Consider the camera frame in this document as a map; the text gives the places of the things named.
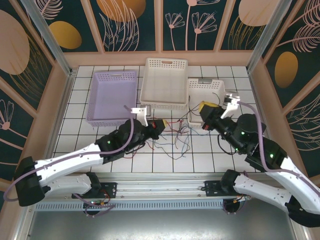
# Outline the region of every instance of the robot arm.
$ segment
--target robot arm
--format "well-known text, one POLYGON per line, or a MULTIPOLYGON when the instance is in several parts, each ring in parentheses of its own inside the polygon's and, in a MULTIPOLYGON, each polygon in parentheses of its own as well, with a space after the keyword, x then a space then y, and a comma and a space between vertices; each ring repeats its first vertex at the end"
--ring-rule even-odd
MULTIPOLYGON (((239 98, 230 94, 224 102, 226 110, 209 102, 202 102, 199 112, 205 130, 216 130, 238 154, 247 155, 245 161, 253 168, 277 180, 285 189, 254 181, 242 173, 227 170, 221 179, 226 193, 236 191, 275 205, 289 217, 306 227, 320 226, 320 190, 294 165, 287 153, 274 141, 259 141, 257 119, 254 114, 243 114, 237 122, 230 115, 239 106, 239 98)), ((262 132, 266 126, 261 124, 262 132)))
POLYGON ((95 196, 101 185, 94 173, 66 175, 123 158, 142 148, 148 139, 159 139, 167 124, 162 119, 146 121, 145 118, 142 123, 136 119, 127 120, 95 143, 66 155, 37 161, 32 157, 22 159, 14 174, 15 181, 20 179, 15 184, 19 205, 29 206, 53 194, 91 193, 95 196))

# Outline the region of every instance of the basket handle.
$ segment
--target basket handle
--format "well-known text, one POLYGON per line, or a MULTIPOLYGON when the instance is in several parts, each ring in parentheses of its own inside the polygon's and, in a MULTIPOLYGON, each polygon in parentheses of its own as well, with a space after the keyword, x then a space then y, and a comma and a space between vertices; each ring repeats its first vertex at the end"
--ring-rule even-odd
POLYGON ((161 61, 162 64, 172 64, 173 61, 161 61))
POLYGON ((212 84, 212 78, 199 78, 198 84, 212 84))

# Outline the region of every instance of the purple plastic basket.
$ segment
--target purple plastic basket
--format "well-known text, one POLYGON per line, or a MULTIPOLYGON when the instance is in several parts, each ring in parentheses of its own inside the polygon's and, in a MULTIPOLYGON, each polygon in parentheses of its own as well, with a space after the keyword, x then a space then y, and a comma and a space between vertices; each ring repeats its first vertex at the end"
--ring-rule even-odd
POLYGON ((135 71, 102 71, 93 74, 86 121, 93 127, 120 126, 131 117, 124 108, 135 108, 135 71))

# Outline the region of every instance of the dark teal wallpaper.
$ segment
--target dark teal wallpaper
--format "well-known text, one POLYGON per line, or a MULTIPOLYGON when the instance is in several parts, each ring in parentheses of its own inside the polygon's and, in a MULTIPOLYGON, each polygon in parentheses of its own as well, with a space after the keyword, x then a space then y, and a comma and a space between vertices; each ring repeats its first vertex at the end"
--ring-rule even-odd
POLYGON ((0 90, 0 178, 11 181, 33 117, 0 90))
POLYGON ((33 22, 33 21, 30 19, 30 17, 28 16, 28 14, 27 14, 27 12, 26 12, 26 9, 25 9, 25 7, 23 6, 23 4, 21 3, 21 1, 20 1, 20 0, 17 0, 17 2, 20 4, 20 7, 22 8, 22 10, 24 11, 24 13, 25 13, 25 14, 27 15, 27 17, 29 18, 29 22, 31 22, 33 28, 34 28, 35 31, 38 33, 39 37, 41 37, 42 42, 43 42, 44 45, 46 46, 46 49, 49 50, 49 53, 50 53, 50 55, 52 56, 52 58, 53 58, 54 60, 56 60, 56 57, 55 57, 55 56, 53 55, 53 53, 51 52, 51 50, 50 50, 50 48, 48 47, 46 41, 44 41, 44 39, 42 38, 42 36, 41 36, 40 32, 38 31, 36 25, 34 24, 34 22, 33 22))
POLYGON ((279 34, 281 28, 283 27, 284 23, 286 22, 288 16, 290 15, 290 13, 291 13, 292 9, 294 8, 294 6, 296 5, 297 1, 298 1, 298 0, 292 0, 292 2, 291 2, 291 4, 290 4, 290 7, 289 7, 288 11, 286 12, 286 14, 284 15, 284 17, 283 17, 283 19, 282 19, 282 21, 281 21, 278 29, 275 31, 275 33, 274 33, 271 41, 269 42, 269 44, 268 44, 268 45, 266 46, 266 48, 265 48, 265 50, 264 50, 264 52, 263 52, 263 54, 262 54, 262 57, 263 57, 263 58, 266 56, 266 54, 268 53, 271 45, 274 43, 274 40, 275 40, 276 36, 279 34))
POLYGON ((276 0, 236 0, 221 50, 253 50, 277 3, 276 0))
POLYGON ((213 50, 225 0, 163 1, 163 50, 213 50))
POLYGON ((296 146, 309 177, 320 174, 320 85, 287 115, 296 146))
POLYGON ((155 51, 154 0, 90 0, 106 52, 155 51))
POLYGON ((34 2, 64 53, 98 51, 80 0, 34 2))
POLYGON ((0 212, 3 205, 4 205, 4 192, 0 191, 0 212))
POLYGON ((0 78, 38 108, 52 65, 9 1, 0 4, 0 78))
POLYGON ((306 0, 266 63, 283 107, 320 71, 319 16, 319 1, 306 0))

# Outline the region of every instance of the small white basket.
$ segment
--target small white basket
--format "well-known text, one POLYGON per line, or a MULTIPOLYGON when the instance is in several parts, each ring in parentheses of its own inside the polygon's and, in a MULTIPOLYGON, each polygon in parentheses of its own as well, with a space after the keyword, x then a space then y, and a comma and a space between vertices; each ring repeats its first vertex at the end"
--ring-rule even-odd
POLYGON ((140 102, 156 109, 184 110, 188 99, 188 61, 147 58, 140 102))
POLYGON ((192 128, 201 128, 203 121, 199 116, 197 105, 202 101, 214 103, 222 106, 225 97, 225 83, 223 80, 212 78, 189 78, 188 79, 188 110, 192 110, 195 114, 188 114, 187 121, 192 128))

